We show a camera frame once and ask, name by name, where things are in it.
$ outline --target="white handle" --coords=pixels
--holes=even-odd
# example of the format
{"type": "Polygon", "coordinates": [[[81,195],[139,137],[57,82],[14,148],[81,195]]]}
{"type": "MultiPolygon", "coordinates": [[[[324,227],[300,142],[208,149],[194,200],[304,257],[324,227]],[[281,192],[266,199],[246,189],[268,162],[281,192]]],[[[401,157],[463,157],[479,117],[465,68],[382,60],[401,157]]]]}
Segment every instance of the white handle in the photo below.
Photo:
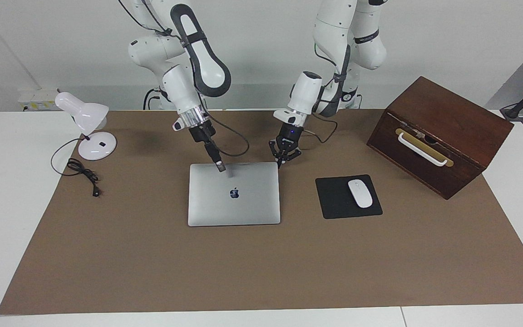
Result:
{"type": "Polygon", "coordinates": [[[406,139],[403,138],[403,134],[404,133],[399,134],[399,142],[401,142],[401,144],[403,144],[405,147],[408,147],[409,149],[415,151],[415,153],[421,155],[423,158],[430,161],[430,163],[432,163],[438,167],[443,167],[448,162],[447,159],[445,159],[443,162],[437,161],[435,158],[428,155],[425,151],[423,151],[423,150],[419,149],[418,147],[415,147],[415,145],[412,145],[411,143],[409,143],[406,139]]]}

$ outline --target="box lid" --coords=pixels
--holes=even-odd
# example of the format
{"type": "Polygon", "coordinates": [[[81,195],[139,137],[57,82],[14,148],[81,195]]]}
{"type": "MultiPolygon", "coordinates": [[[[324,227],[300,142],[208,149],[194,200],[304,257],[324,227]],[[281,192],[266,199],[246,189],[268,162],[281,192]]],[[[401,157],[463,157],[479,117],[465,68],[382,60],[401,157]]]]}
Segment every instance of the box lid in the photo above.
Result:
{"type": "Polygon", "coordinates": [[[423,76],[399,95],[388,110],[484,168],[513,127],[512,123],[423,76]]]}

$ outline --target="drawer handle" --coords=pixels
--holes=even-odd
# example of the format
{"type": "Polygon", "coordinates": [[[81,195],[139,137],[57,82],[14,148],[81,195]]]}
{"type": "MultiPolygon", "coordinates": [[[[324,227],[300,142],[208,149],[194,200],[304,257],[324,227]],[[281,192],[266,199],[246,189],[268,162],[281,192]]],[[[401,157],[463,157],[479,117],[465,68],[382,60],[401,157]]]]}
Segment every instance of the drawer handle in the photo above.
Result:
{"type": "Polygon", "coordinates": [[[399,133],[399,142],[401,142],[401,144],[405,145],[405,147],[408,147],[409,149],[413,150],[415,153],[421,155],[423,158],[427,159],[430,163],[434,164],[435,166],[438,166],[438,167],[443,167],[445,165],[448,167],[453,166],[453,162],[450,161],[448,158],[446,158],[443,161],[438,161],[437,159],[433,158],[431,155],[429,155],[425,151],[419,149],[419,147],[417,147],[416,145],[414,145],[414,144],[410,143],[409,141],[407,141],[406,139],[404,139],[403,138],[404,134],[405,134],[405,132],[403,132],[403,130],[401,130],[399,133]]]}

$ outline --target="black mouse pad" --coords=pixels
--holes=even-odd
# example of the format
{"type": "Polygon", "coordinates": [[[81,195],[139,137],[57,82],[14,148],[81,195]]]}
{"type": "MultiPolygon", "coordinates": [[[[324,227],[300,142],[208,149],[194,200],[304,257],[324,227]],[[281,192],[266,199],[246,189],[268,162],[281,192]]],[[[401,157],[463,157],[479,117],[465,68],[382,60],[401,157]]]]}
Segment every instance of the black mouse pad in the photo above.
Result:
{"type": "Polygon", "coordinates": [[[382,215],[382,208],[369,175],[316,178],[316,189],[320,198],[322,216],[325,219],[382,215]],[[370,207],[361,208],[356,204],[348,187],[348,182],[353,179],[362,180],[366,184],[372,195],[370,207]]]}

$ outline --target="table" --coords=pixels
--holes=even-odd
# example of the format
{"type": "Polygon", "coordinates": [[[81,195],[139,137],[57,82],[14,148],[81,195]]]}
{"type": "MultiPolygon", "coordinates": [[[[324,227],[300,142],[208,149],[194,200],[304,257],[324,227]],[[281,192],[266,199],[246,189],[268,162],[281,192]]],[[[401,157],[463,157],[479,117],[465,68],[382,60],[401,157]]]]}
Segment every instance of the table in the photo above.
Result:
{"type": "MultiPolygon", "coordinates": [[[[60,176],[50,170],[49,156],[78,134],[63,112],[0,112],[0,300],[58,183],[60,176]]],[[[72,150],[66,147],[57,156],[58,165],[67,161],[72,150]]],[[[508,176],[510,167],[519,166],[523,168],[523,126],[516,123],[484,176],[523,241],[523,174],[508,176]]],[[[228,326],[244,321],[255,326],[523,326],[523,304],[16,316],[0,317],[0,326],[228,326]]]]}

